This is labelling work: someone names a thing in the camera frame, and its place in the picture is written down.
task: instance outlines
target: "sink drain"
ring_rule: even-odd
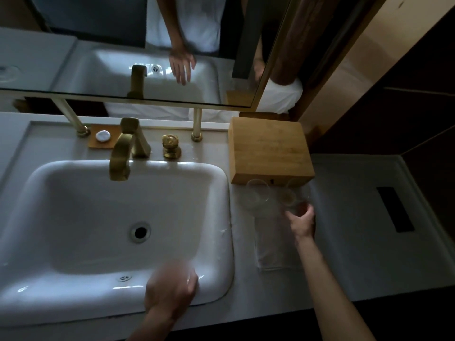
[[[132,278],[133,276],[132,275],[123,275],[121,277],[118,278],[118,281],[120,282],[124,282],[124,281],[128,281]]]
[[[150,237],[150,225],[140,221],[131,226],[130,239],[135,243],[143,243]]]

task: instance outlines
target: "white countertop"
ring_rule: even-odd
[[[120,119],[91,117],[82,117],[82,120],[85,123],[120,122]],[[141,124],[152,147],[151,160],[162,160],[161,137],[173,133],[179,136],[181,161],[213,164],[229,177],[227,124],[203,123],[204,140],[201,143],[190,140],[191,122],[144,120]],[[36,168],[55,160],[108,159],[110,156],[109,150],[88,149],[87,139],[76,137],[65,117],[58,115],[0,113],[0,138],[0,232],[23,184]],[[437,223],[400,157],[322,155],[313,160],[316,178],[311,187],[318,216],[316,241],[351,300],[455,284],[453,243]],[[416,228],[412,235],[397,234],[393,224],[390,227],[387,212],[377,204],[378,197],[366,189],[387,185],[394,186],[402,199]],[[254,218],[239,202],[243,189],[242,186],[230,186],[235,259],[233,284],[218,301],[190,307],[175,329],[312,307],[303,272],[260,272],[257,269]],[[361,197],[360,201],[355,200],[357,195]],[[374,204],[365,202],[368,198],[374,200]],[[428,246],[422,243],[424,238]],[[387,249],[388,244],[394,244],[395,251]],[[430,266],[412,257],[413,252],[407,252],[408,247],[415,246],[423,247],[422,252]],[[404,272],[403,266],[410,270]],[[5,328],[0,329],[0,339],[120,340],[127,338],[142,318],[142,314],[134,314]]]

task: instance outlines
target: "faucet spout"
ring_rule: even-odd
[[[133,159],[147,159],[151,153],[151,147],[137,118],[122,118],[120,126],[122,134],[112,150],[109,161],[109,177],[114,181],[128,180],[131,155]]]

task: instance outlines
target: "faucet handle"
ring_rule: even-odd
[[[177,135],[164,135],[163,141],[163,155],[168,159],[178,159],[182,154],[182,150],[178,146]]]

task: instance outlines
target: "sink basin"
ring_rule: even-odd
[[[0,240],[0,324],[74,321],[144,311],[146,282],[166,260],[199,275],[192,304],[233,278],[229,188],[199,163],[132,161],[126,182],[108,160],[57,161],[28,179]]]
[[[147,67],[144,98],[176,102],[220,104],[218,74],[206,58],[198,57],[191,81],[177,84],[168,54],[112,46],[86,48],[83,42],[71,55],[52,88],[55,92],[126,98],[134,64]]]

